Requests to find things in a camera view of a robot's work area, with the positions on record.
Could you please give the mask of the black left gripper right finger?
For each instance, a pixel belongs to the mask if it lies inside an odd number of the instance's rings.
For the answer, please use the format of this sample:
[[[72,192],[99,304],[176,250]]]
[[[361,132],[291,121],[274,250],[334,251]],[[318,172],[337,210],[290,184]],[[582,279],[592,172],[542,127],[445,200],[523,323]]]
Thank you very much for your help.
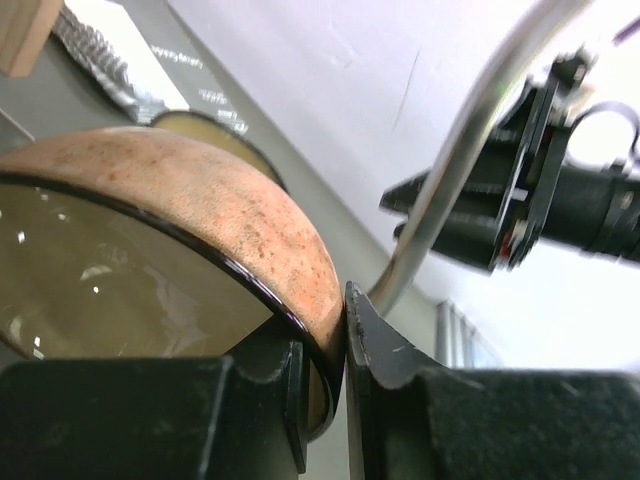
[[[354,479],[635,479],[639,379],[450,369],[345,289]]]

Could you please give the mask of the pink speckled bowl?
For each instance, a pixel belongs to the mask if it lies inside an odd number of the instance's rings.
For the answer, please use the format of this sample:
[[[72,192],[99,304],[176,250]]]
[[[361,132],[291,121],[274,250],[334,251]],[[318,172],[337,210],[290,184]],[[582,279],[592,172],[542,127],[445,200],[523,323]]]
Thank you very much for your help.
[[[14,356],[217,356],[269,320],[306,343],[307,431],[331,424],[342,299],[320,235],[250,163],[162,129],[1,157],[1,342]]]

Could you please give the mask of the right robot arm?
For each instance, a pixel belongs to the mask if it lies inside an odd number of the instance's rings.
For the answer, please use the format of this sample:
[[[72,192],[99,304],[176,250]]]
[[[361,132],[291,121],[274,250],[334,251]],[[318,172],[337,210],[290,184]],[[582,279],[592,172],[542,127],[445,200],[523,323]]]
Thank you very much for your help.
[[[620,163],[569,166],[561,103],[583,52],[526,83],[491,132],[435,242],[492,270],[539,239],[639,259],[639,184]],[[355,479],[635,479],[639,378],[630,373],[451,368],[394,330],[355,284],[345,293],[350,474]]]

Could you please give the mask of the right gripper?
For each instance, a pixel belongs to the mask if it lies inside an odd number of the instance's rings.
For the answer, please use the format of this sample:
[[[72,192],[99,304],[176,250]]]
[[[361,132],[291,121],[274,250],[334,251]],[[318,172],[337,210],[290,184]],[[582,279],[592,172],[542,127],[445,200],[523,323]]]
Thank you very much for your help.
[[[493,271],[520,265],[541,238],[579,248],[594,245],[599,181],[565,163],[572,135],[569,105],[593,63],[593,56],[579,49],[559,55],[544,82],[525,82],[485,143],[435,241],[436,253]],[[386,190],[380,208],[408,216],[429,174],[423,171]]]

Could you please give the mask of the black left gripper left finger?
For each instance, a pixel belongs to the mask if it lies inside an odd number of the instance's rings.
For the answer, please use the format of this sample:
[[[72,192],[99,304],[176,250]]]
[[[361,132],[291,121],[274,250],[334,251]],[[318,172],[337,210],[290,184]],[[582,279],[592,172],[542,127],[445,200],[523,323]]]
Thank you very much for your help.
[[[34,360],[1,375],[5,479],[295,479],[306,350],[268,323],[228,355]]]

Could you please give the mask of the small teal blue bowl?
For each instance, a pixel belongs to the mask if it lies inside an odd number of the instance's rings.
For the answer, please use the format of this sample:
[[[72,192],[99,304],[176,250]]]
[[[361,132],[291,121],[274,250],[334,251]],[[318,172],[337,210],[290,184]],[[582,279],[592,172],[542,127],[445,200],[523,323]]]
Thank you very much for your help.
[[[165,111],[157,115],[150,126],[225,150],[251,164],[285,192],[288,191],[277,169],[258,148],[231,127],[212,117],[189,110]]]

